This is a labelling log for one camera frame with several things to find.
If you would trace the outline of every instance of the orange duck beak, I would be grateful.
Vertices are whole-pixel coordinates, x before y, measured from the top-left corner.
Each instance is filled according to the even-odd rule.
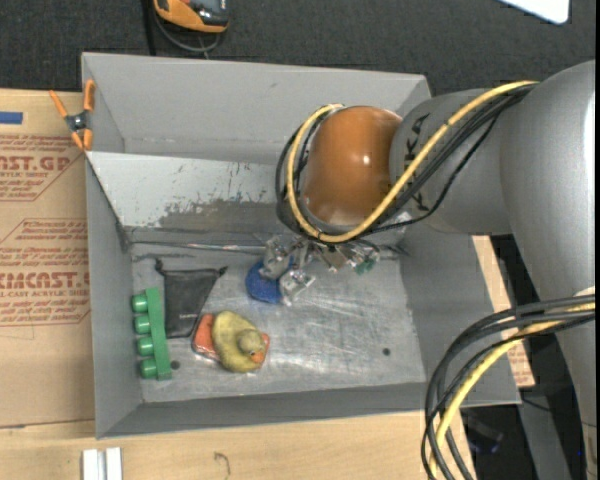
[[[250,357],[256,364],[262,364],[264,362],[264,352],[254,352]]]

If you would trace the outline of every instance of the orange object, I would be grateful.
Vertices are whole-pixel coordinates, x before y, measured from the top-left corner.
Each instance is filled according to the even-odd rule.
[[[67,122],[67,126],[71,131],[71,138],[82,151],[91,151],[93,144],[93,132],[86,128],[87,112],[93,112],[95,101],[96,84],[89,79],[84,86],[84,96],[82,100],[82,112],[75,115],[69,115],[62,100],[58,97],[55,91],[50,90],[49,96],[60,116]]]
[[[356,226],[391,188],[389,153],[402,118],[356,106],[320,125],[309,151],[300,198],[311,214],[335,226]]]
[[[193,348],[194,352],[201,354],[205,357],[213,359],[214,361],[220,361],[218,357],[218,353],[213,346],[213,340],[211,339],[211,329],[213,327],[213,321],[215,320],[215,316],[210,313],[204,314],[200,317],[200,322],[198,323],[198,327],[196,331],[193,333],[193,340],[191,342],[191,348]],[[260,357],[252,357],[252,359],[256,363],[264,362],[266,353],[269,351],[269,335],[266,333],[262,333],[262,339],[265,344],[265,353],[262,354],[262,358]]]
[[[189,30],[217,34],[227,28],[227,25],[205,24],[198,13],[182,0],[167,0],[167,9],[162,9],[158,0],[153,0],[153,6],[162,19]]]

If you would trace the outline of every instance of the gray bin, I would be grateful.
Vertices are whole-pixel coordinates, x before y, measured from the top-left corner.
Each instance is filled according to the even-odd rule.
[[[423,76],[84,54],[90,78],[98,437],[422,409],[446,347],[493,312],[471,237],[424,225],[393,232],[380,239],[405,254],[363,276],[312,265],[318,280],[291,307],[250,299],[244,277],[264,242],[288,233],[275,216],[273,183],[295,129],[325,103],[405,115],[430,98]],[[270,335],[262,370],[226,372],[178,338],[169,340],[180,365],[173,378],[140,378],[130,298],[164,289],[158,257],[173,268],[229,267],[204,311],[233,309]],[[517,400],[501,360],[466,403]]]

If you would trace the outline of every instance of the cardboard sheet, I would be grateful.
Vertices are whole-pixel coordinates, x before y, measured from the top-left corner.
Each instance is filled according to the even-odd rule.
[[[0,91],[0,110],[24,116],[0,125],[0,427],[89,419],[83,154],[46,91]]]

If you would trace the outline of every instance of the yellow cable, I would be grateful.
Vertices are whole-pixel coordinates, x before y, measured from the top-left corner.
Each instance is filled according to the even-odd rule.
[[[568,309],[567,311],[587,311],[591,309],[595,309],[595,302],[589,304],[581,304],[579,306],[574,306],[573,308]],[[451,425],[451,420],[454,418],[458,410],[460,409],[460,405],[464,401],[464,399],[469,394],[469,391],[476,385],[476,383],[480,380],[480,378],[484,375],[484,373],[493,366],[493,364],[500,359],[504,354],[506,354],[510,349],[515,347],[518,343],[520,343],[528,334],[533,334],[537,332],[544,331],[546,329],[550,329],[556,325],[560,325],[564,323],[564,320],[553,320],[550,322],[542,322],[537,324],[532,324],[524,329],[521,329],[513,337],[518,337],[519,339],[515,339],[513,341],[503,343],[499,347],[492,350],[476,367],[469,373],[465,381],[462,383],[456,394],[451,399],[451,403],[447,407],[440,420],[440,425],[438,425],[438,429],[436,430],[436,443],[438,445],[438,449],[441,449],[445,435],[447,434],[447,430],[449,430],[449,426]],[[435,457],[433,454],[429,459],[429,466],[431,468],[431,472],[433,477],[435,478],[437,475],[438,465],[436,463]]]
[[[356,236],[358,236],[361,233],[363,233],[364,231],[366,231],[378,219],[378,217],[380,217],[380,215],[382,215],[382,213],[387,209],[387,207],[396,198],[396,196],[398,195],[400,190],[402,190],[402,188],[406,185],[406,183],[409,181],[409,179],[413,176],[413,173],[420,166],[420,164],[424,161],[424,159],[429,154],[429,152],[440,141],[440,139],[445,135],[445,133],[447,133],[449,128],[451,128],[454,124],[456,124],[460,119],[462,119],[464,116],[466,116],[469,112],[474,110],[476,107],[482,105],[486,101],[489,101],[490,99],[493,99],[496,96],[499,96],[500,94],[506,93],[506,92],[516,89],[518,87],[522,87],[525,85],[531,85],[531,84],[535,84],[535,83],[537,83],[537,82],[522,81],[522,82],[514,82],[514,83],[510,83],[510,84],[501,85],[499,87],[496,87],[495,89],[491,89],[491,90],[481,94],[480,96],[478,96],[477,98],[475,98],[474,100],[472,100],[468,104],[466,104],[464,107],[462,107],[460,110],[458,110],[455,114],[453,114],[451,116],[451,118],[445,124],[443,124],[440,128],[438,128],[438,130],[429,138],[429,140],[422,147],[422,149],[420,150],[420,152],[418,153],[416,158],[413,160],[413,162],[411,162],[411,164],[409,165],[407,170],[404,171],[402,176],[400,176],[400,179],[398,179],[396,184],[391,188],[389,193],[385,196],[385,198],[382,200],[382,202],[376,207],[376,209],[371,213],[371,215],[369,215],[362,223],[360,223],[354,229],[347,231],[346,233],[343,233],[341,235],[323,234],[319,229],[315,228],[312,224],[310,224],[304,218],[304,216],[302,215],[302,212],[300,211],[300,208],[298,207],[298,202],[296,201],[296,194],[293,189],[293,171],[294,171],[294,165],[295,165],[295,161],[296,161],[296,154],[298,152],[298,147],[300,146],[300,142],[302,141],[302,137],[303,137],[304,133],[309,129],[309,127],[313,124],[313,122],[316,119],[318,119],[318,117],[320,117],[325,112],[332,110],[333,108],[338,108],[339,106],[336,106],[336,105],[329,106],[328,105],[327,107],[333,107],[333,108],[328,108],[328,109],[326,109],[327,107],[323,107],[322,109],[316,111],[302,125],[302,127],[298,131],[298,134],[293,142],[293,145],[291,147],[291,152],[289,153],[289,160],[287,162],[287,176],[286,176],[287,194],[289,196],[289,203],[291,205],[291,211],[293,212],[294,217],[296,218],[296,220],[298,221],[300,226],[302,226],[302,229],[304,229],[308,235],[310,235],[314,238],[318,238],[322,242],[340,243],[340,242],[346,242],[347,240],[351,240],[352,238],[355,238]]]

